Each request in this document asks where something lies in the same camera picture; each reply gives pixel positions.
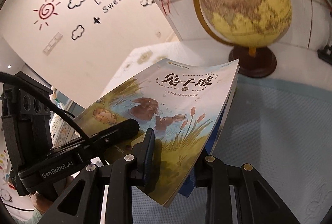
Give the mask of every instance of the globe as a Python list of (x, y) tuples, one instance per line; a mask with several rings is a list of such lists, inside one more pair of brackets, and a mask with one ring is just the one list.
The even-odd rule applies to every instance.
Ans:
[(265, 47), (283, 36), (292, 21), (290, 0), (194, 0), (198, 18), (218, 41)]

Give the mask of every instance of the brown rabbit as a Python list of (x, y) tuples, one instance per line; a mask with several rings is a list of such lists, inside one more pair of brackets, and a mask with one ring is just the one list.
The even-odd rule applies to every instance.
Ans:
[(159, 115), (156, 116), (156, 125), (155, 130), (165, 131), (168, 126), (170, 126), (174, 122), (180, 122), (185, 120), (187, 117), (186, 114), (177, 114), (173, 117), (163, 117), (161, 118)]
[(152, 98), (141, 97), (132, 100), (134, 103), (140, 103), (140, 105), (129, 109), (129, 112), (136, 118), (144, 121), (150, 121), (153, 114), (158, 114), (158, 102)]

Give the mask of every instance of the wooden globe base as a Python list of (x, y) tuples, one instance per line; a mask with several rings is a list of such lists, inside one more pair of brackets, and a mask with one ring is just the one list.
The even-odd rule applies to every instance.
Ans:
[(249, 49), (235, 46), (228, 60), (239, 59), (239, 73), (250, 78), (264, 78), (271, 75), (277, 67), (274, 53), (267, 47), (257, 48), (255, 56), (249, 55)]

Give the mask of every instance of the book cover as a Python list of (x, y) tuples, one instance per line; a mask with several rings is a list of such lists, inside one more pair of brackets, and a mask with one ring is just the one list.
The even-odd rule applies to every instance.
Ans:
[[(226, 121), (230, 106), (233, 101), (234, 93), (236, 90), (236, 84), (237, 84), (237, 77), (233, 82), (232, 90), (228, 96), (227, 103), (226, 103), (224, 109), (222, 110), (222, 113), (216, 123), (216, 126), (212, 130), (211, 135), (206, 142), (205, 149), (208, 154), (212, 154), (212, 152), (218, 142), (220, 133), (222, 131), (222, 128)], [(190, 196), (191, 192), (194, 190), (194, 188), (195, 188), (195, 169), (192, 169), (189, 176), (187, 177), (184, 184), (182, 185), (181, 189), (179, 190), (179, 193), (188, 198)]]
[(192, 170), (225, 106), (238, 60), (196, 67), (163, 59), (122, 83), (74, 121), (91, 136), (133, 118), (139, 133), (110, 147), (109, 163), (130, 154), (145, 131), (155, 131), (151, 184), (144, 192), (168, 207)]

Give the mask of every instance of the person's hand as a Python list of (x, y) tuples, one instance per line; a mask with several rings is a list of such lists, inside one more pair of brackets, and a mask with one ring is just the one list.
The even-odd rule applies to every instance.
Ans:
[[(73, 176), (69, 176), (67, 177), (67, 182), (66, 182), (66, 186), (64, 189), (67, 188), (67, 186), (69, 186), (69, 184), (74, 180)], [(33, 195), (31, 197), (31, 202), (33, 204), (33, 206), (39, 211), (39, 213), (41, 213), (42, 215), (47, 211), (48, 208), (51, 207), (51, 205), (53, 204), (52, 201), (44, 198), (41, 194), (36, 193), (35, 195)]]

